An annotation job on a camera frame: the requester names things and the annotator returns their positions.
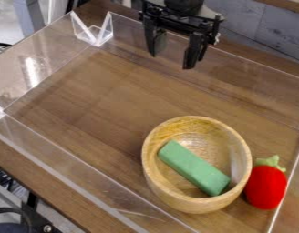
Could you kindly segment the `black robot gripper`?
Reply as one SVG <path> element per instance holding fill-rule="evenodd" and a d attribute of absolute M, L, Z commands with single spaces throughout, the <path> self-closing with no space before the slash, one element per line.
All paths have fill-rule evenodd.
<path fill-rule="evenodd" d="M 205 54 L 208 37 L 212 45 L 219 42 L 219 26 L 224 17 L 205 6 L 204 0 L 143 0 L 143 14 L 144 38 L 151 56 L 156 56 L 167 46 L 167 31 L 149 16 L 176 23 L 177 31 L 185 33 L 199 28 L 205 34 L 193 32 L 188 36 L 183 69 L 192 69 Z"/>

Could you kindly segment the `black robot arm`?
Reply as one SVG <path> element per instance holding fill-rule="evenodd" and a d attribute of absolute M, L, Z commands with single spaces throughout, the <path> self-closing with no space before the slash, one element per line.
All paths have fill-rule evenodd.
<path fill-rule="evenodd" d="M 219 43 L 220 13 L 204 5 L 204 0 L 143 0 L 139 13 L 147 50 L 156 56 L 165 47 L 167 32 L 188 37 L 183 54 L 183 69 L 192 69 L 205 55 L 208 45 Z"/>

